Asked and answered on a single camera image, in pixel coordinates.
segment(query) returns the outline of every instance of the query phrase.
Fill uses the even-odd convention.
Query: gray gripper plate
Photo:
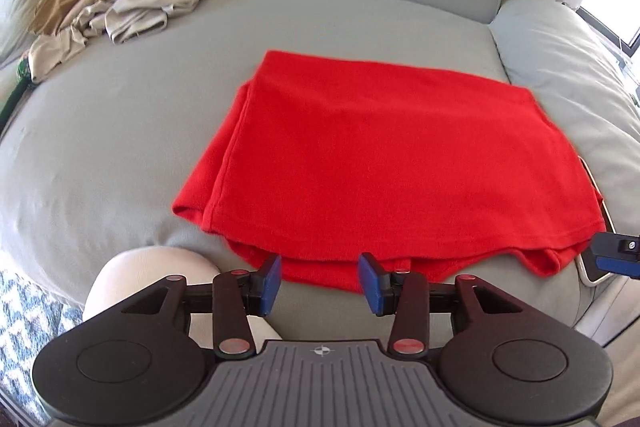
[[[54,422],[50,427],[64,425]],[[425,365],[390,359],[375,341],[271,341],[253,359],[222,363],[195,399],[148,425],[488,427],[492,423],[453,403]],[[576,427],[595,425],[583,420]]]

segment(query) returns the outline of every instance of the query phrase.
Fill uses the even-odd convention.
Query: white cloth
[[[40,35],[29,49],[29,68],[31,80],[42,82],[49,71],[58,64],[78,55],[86,46],[88,37],[102,32],[94,25],[94,20],[104,18],[104,13],[113,6],[114,0],[99,1],[84,8],[74,19],[71,26],[56,35]]]
[[[106,31],[116,44],[160,31],[167,19],[191,13],[200,0],[116,0],[104,17]]]
[[[71,26],[54,36],[40,35],[29,50],[34,82],[84,50],[87,38],[105,31],[115,44],[163,30],[167,20],[193,11],[200,0],[107,0],[84,8]]]
[[[210,283],[219,274],[218,268],[203,256],[182,248],[146,247],[129,250],[117,255],[102,268],[89,292],[82,318],[87,321],[168,275],[184,275],[187,284],[204,284]],[[247,318],[258,351],[265,340],[281,338],[265,319]],[[213,346],[211,315],[191,315],[189,336],[199,346],[210,349]]]

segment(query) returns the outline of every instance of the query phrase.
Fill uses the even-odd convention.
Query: folded shirt
[[[435,282],[502,253],[556,274],[604,230],[599,197],[527,89],[269,52],[173,209],[253,266],[357,291],[363,251]]]

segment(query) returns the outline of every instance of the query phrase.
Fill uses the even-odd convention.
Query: blue clamp
[[[396,313],[403,275],[386,271],[372,254],[365,252],[358,259],[358,278],[372,313],[378,317]]]
[[[599,269],[640,279],[640,237],[598,232],[591,240],[591,252]]]

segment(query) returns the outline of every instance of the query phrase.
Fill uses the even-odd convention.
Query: round pad
[[[139,425],[189,399],[205,373],[198,345],[157,315],[117,313],[54,339],[33,364],[49,413],[74,425]]]
[[[530,313],[485,315],[444,346],[438,372],[469,409],[516,425],[559,425],[588,416],[612,379],[600,346]]]
[[[78,369],[96,382],[119,383],[139,377],[151,365],[151,351],[128,341],[107,341],[87,347]]]
[[[552,344],[519,340],[495,348],[495,367],[515,380],[542,382],[559,376],[566,369],[566,356]]]

